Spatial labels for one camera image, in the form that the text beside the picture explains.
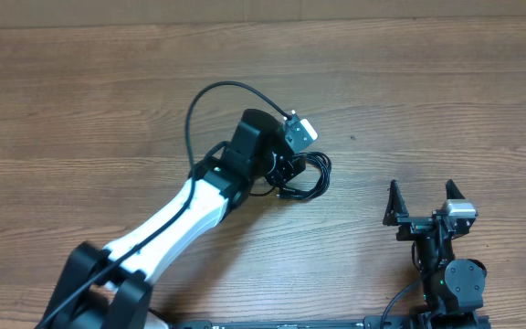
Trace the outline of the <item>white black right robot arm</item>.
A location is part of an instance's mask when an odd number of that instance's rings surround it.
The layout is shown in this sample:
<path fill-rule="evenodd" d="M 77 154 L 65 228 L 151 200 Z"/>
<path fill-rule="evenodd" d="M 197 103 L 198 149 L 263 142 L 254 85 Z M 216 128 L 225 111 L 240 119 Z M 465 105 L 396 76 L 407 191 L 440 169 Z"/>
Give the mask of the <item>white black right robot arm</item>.
<path fill-rule="evenodd" d="M 380 328 L 490 328 L 483 307 L 488 270 L 479 260 L 458 259 L 452 242 L 467 235 L 477 219 L 474 204 L 452 180 L 445 184 L 446 201 L 428 217 L 412 217 L 398 182 L 389 187 L 383 224 L 396 227 L 398 241 L 410 241 L 411 258 L 419 277 L 401 290 L 385 307 Z M 425 304 L 408 315 L 389 317 L 393 306 L 408 292 L 421 286 Z"/>

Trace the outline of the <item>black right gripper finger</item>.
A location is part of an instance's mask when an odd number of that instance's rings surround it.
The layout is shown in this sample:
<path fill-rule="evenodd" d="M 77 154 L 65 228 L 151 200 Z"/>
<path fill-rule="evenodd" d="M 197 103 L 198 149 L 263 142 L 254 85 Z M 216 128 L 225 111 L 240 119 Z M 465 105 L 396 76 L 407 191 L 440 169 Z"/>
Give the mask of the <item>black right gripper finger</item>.
<path fill-rule="evenodd" d="M 447 199 L 465 199 L 452 179 L 445 184 Z"/>
<path fill-rule="evenodd" d="M 396 180 L 392 180 L 388 189 L 389 197 L 384 212 L 383 224 L 386 226 L 404 225 L 409 219 L 409 212 Z"/>

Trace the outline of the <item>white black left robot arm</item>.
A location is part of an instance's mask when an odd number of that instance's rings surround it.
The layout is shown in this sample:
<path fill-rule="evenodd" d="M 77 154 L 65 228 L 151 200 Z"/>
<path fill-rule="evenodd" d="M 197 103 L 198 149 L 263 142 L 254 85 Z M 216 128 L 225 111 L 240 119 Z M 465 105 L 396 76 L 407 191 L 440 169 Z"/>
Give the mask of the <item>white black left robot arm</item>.
<path fill-rule="evenodd" d="M 198 237 L 217 226 L 266 177 L 285 183 L 303 169 L 290 158 L 318 137 L 291 114 L 244 111 L 231 141 L 194 165 L 166 206 L 129 234 L 97 249 L 84 242 L 65 264 L 40 323 L 42 328 L 166 328 L 151 313 L 153 287 Z"/>

